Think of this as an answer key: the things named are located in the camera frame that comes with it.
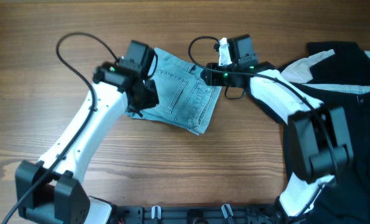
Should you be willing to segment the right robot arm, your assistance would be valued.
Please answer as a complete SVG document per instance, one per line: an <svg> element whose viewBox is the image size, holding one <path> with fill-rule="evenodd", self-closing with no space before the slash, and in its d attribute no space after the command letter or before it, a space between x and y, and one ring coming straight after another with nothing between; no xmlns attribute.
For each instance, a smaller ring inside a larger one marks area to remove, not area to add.
<svg viewBox="0 0 370 224"><path fill-rule="evenodd" d="M216 39L219 59L204 66L209 86L243 89L287 127L290 180L268 215L272 223L297 223L312 213L322 190L335 187L353 161L344 109L325 106L285 80L269 62L259 63L249 35Z"/></svg>

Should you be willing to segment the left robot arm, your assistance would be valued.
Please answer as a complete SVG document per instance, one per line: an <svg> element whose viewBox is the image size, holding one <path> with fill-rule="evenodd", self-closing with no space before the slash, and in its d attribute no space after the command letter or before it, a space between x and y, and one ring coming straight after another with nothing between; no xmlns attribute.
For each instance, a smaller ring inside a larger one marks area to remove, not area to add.
<svg viewBox="0 0 370 224"><path fill-rule="evenodd" d="M157 54L131 41L126 54L98 66L88 82L86 100L58 141L36 163L16 169L19 216L35 223L117 223L117 206L91 197L82 182L105 135L125 112L139 114L159 102L149 73Z"/></svg>

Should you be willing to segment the light blue denim jeans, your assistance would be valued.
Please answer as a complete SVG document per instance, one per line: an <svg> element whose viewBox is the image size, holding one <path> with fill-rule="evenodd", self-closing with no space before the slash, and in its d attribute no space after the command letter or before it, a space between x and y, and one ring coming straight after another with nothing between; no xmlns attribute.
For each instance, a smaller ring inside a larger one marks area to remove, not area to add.
<svg viewBox="0 0 370 224"><path fill-rule="evenodd" d="M141 115L127 112L134 119L147 119L172 124L193 134L205 133L221 93L220 86L208 86L201 79L200 67L159 48L158 59L151 67L159 104L141 111Z"/></svg>

